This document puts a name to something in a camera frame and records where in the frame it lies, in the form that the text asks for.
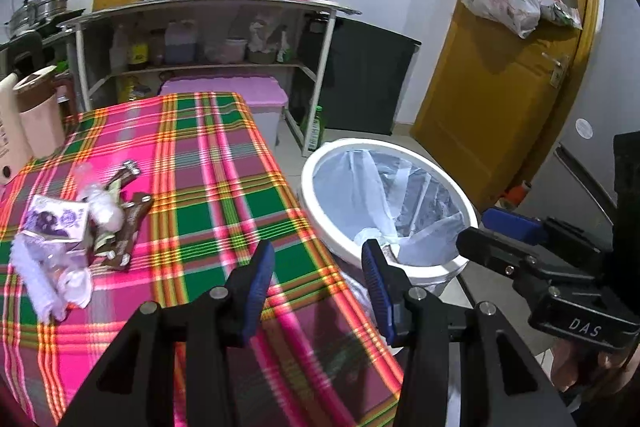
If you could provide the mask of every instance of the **purple package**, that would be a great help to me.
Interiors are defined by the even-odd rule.
[[[31,198],[22,231],[56,243],[84,241],[88,203],[59,200],[39,194]]]

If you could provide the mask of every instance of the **yellow door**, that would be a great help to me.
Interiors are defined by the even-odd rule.
[[[495,203],[523,166],[561,92],[554,60],[571,65],[579,38],[541,20],[521,39],[457,4],[412,136],[478,209]]]

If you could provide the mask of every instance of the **plaid tablecloth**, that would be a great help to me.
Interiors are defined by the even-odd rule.
[[[59,325],[38,324],[8,265],[32,194],[75,198],[72,168],[106,181],[131,158],[151,192],[128,273],[92,266],[94,293]],[[60,155],[34,161],[0,200],[0,375],[40,427],[57,424],[135,309],[190,301],[223,283],[260,239],[276,250],[275,284],[250,349],[230,350],[243,426],[390,425],[402,372],[314,235],[241,98],[172,94],[81,116]],[[184,425],[184,352],[177,351],[176,425]]]

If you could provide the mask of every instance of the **cooking pot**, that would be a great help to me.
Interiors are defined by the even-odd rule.
[[[55,15],[66,11],[66,2],[68,0],[44,0],[36,4],[36,21],[50,19]]]
[[[36,23],[36,7],[41,0],[24,0],[22,6],[11,16],[5,24],[9,26],[9,37],[16,36],[30,29]]]
[[[29,29],[35,28],[40,22],[66,11],[68,0],[24,0],[22,6],[14,12],[9,26],[8,37],[12,38]]]

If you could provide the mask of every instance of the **green bottle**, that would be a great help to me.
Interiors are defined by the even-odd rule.
[[[324,120],[322,119],[322,106],[316,105],[316,117],[311,124],[311,140],[309,140],[309,150],[315,151],[322,145],[322,135],[324,134]]]

